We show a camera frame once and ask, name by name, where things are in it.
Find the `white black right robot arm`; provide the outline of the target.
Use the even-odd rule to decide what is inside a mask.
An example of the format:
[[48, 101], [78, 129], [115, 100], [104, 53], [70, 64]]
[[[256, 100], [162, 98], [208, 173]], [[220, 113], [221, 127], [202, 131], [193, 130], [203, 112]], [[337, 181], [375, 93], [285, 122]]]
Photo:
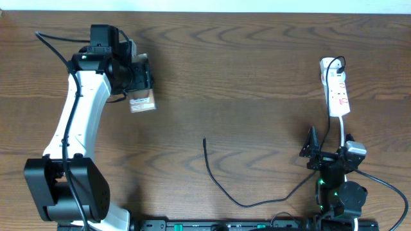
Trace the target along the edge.
[[354, 230], [356, 219], [362, 215], [367, 189], [345, 177], [358, 168], [367, 150], [362, 143], [355, 142], [352, 135], [348, 134], [346, 138], [345, 144], [336, 152], [322, 151], [316, 130], [311, 127], [299, 153], [309, 159], [308, 169], [320, 173], [315, 185], [320, 213], [308, 223], [312, 230]]

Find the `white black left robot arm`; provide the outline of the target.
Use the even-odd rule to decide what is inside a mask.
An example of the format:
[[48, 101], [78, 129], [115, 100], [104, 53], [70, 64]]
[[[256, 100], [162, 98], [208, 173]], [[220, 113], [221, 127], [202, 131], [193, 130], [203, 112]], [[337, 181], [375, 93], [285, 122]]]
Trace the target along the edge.
[[134, 230], [130, 212], [110, 200], [94, 148], [110, 96], [123, 94], [133, 113], [156, 108], [148, 56], [126, 42], [119, 49], [89, 47], [70, 65], [74, 74], [53, 138], [43, 156], [24, 167], [31, 196], [42, 220], [59, 230]]

